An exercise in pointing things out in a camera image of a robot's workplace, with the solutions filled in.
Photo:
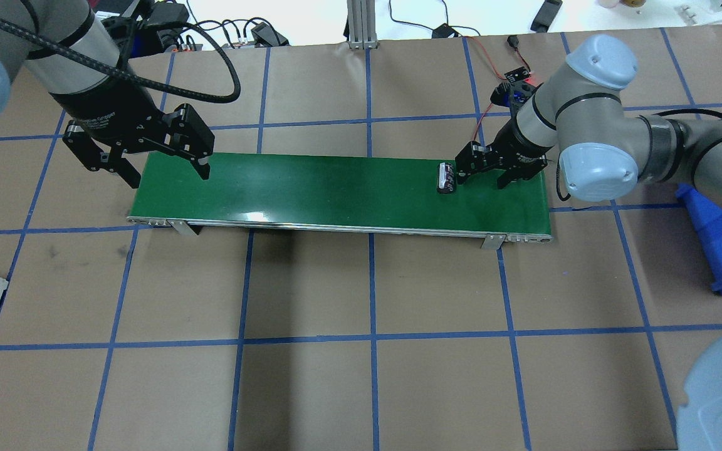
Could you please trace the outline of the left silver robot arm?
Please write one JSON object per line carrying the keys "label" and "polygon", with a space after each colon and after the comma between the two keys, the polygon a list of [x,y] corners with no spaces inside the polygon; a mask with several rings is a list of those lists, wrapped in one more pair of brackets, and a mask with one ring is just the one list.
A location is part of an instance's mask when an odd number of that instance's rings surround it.
{"label": "left silver robot arm", "polygon": [[124,44],[86,1],[0,1],[0,114],[14,78],[27,69],[69,115],[62,140],[82,165],[140,185],[128,154],[162,152],[186,160],[206,180],[214,137],[192,105],[164,112],[150,91],[211,103],[228,95],[207,95],[135,74],[129,59],[132,35]]}

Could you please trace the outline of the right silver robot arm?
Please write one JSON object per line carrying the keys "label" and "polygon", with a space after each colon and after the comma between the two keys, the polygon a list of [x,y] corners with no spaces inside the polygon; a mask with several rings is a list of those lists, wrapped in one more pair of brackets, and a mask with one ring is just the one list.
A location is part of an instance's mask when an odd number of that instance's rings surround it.
{"label": "right silver robot arm", "polygon": [[[499,170],[498,187],[530,180],[557,147],[558,171],[570,196],[582,202],[623,197],[639,184],[688,184],[722,208],[722,113],[707,120],[675,120],[684,109],[627,117],[620,98],[638,72],[629,46],[596,34],[565,57],[543,85],[531,88],[489,145],[469,141],[452,186],[479,172]],[[722,337],[694,362],[677,417],[680,450],[722,450]]]}

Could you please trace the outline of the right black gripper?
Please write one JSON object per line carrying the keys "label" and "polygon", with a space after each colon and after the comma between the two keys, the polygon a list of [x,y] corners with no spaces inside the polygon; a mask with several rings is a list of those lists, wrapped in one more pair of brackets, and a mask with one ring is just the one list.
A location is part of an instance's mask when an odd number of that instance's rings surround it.
{"label": "right black gripper", "polygon": [[490,170],[502,171],[496,181],[499,190],[517,180],[531,180],[547,166],[547,152],[549,148],[529,141],[516,121],[509,120],[489,145],[473,140],[459,151],[454,159],[456,185]]}

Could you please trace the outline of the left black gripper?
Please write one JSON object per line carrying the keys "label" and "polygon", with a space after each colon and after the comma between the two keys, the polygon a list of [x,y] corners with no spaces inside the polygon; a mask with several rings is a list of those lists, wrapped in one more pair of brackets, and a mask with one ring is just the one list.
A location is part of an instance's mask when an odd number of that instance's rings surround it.
{"label": "left black gripper", "polygon": [[163,152],[209,180],[215,137],[189,103],[164,113],[146,94],[76,94],[63,95],[62,105],[71,117],[63,142],[89,171],[115,172],[137,189],[141,174],[123,155]]}

